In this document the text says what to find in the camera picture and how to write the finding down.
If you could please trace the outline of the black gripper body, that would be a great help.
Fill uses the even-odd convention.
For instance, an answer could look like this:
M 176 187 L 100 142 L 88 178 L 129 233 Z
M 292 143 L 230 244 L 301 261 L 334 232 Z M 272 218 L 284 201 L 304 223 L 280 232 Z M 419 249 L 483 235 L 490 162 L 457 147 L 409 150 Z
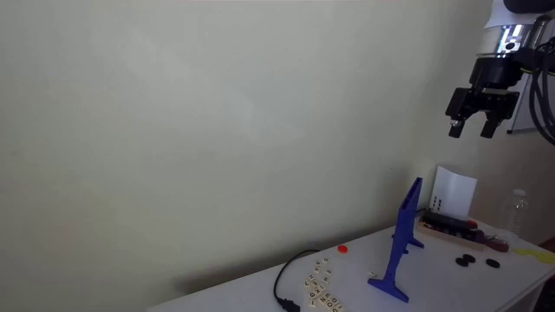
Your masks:
M 469 86 L 454 90 L 445 114 L 464 121 L 483 110 L 488 117 L 507 119 L 518 100 L 518 93 L 509 91 L 509 86 L 520 77 L 520 64 L 511 57 L 478 57 L 469 74 Z

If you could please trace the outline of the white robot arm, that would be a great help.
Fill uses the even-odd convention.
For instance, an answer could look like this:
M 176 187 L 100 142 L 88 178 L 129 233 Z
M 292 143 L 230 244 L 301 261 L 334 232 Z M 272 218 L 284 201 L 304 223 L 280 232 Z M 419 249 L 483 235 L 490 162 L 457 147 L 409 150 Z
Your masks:
M 514 84 L 530 77 L 526 103 L 539 135 L 555 143 L 555 112 L 549 77 L 555 74 L 555 0 L 492 0 L 483 39 L 469 74 L 468 88 L 455 88 L 445 107 L 448 135 L 457 138 L 474 112 L 485 114 L 480 135 L 490 138 L 514 112 L 520 91 Z

